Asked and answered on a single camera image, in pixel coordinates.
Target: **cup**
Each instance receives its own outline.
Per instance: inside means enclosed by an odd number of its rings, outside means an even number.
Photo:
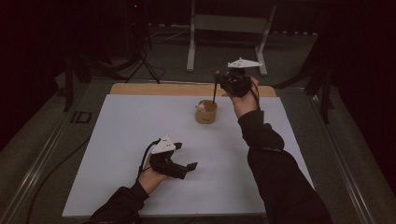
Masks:
[[[211,100],[202,100],[196,106],[195,120],[198,123],[210,124],[215,122],[218,105]]]

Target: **table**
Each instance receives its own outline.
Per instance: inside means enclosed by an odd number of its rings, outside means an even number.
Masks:
[[[145,202],[142,217],[263,213],[246,160],[248,147],[230,99],[217,98],[215,123],[194,120],[195,104],[210,99],[213,89],[213,85],[115,84],[103,104],[63,216],[90,216],[118,187],[131,186],[145,148],[162,134],[183,143],[172,158],[175,163],[197,161],[198,166],[184,180],[163,182]],[[267,108],[265,119],[284,136],[285,150],[312,184],[280,100],[271,87],[260,86],[259,92],[261,106]]]

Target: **hand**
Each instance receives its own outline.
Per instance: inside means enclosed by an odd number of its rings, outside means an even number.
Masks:
[[[147,194],[150,194],[152,191],[154,191],[168,177],[167,175],[161,175],[157,173],[150,167],[150,157],[151,153],[148,154],[145,167],[143,168],[142,173],[137,179],[137,181],[139,181],[140,185],[143,187]]]
[[[252,84],[251,84],[251,89],[257,94],[256,87],[259,86],[259,80],[257,80],[255,77],[250,77]],[[245,115],[247,112],[250,112],[252,110],[257,110],[257,102],[256,99],[253,96],[253,93],[249,91],[246,95],[243,97],[239,98],[237,96],[234,96],[230,93],[228,93],[228,96],[230,96],[231,101],[233,102],[233,110],[235,111],[235,115],[237,118],[242,117]]]

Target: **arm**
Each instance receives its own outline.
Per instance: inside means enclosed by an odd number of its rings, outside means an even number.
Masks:
[[[93,223],[134,223],[138,220],[138,211],[143,208],[144,201],[167,177],[149,168],[149,156],[136,182],[131,188],[119,188],[86,224]]]
[[[297,162],[283,150],[282,137],[263,123],[252,93],[230,96],[234,111],[249,146],[248,165],[264,201],[271,224],[332,223],[330,214],[300,171]]]

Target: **black curtain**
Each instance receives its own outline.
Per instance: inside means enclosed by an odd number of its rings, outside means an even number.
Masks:
[[[106,50],[92,1],[0,2],[0,149],[56,93],[64,53],[74,42],[95,60]]]
[[[396,192],[396,7],[354,1],[332,15],[304,68],[328,63],[349,113]]]

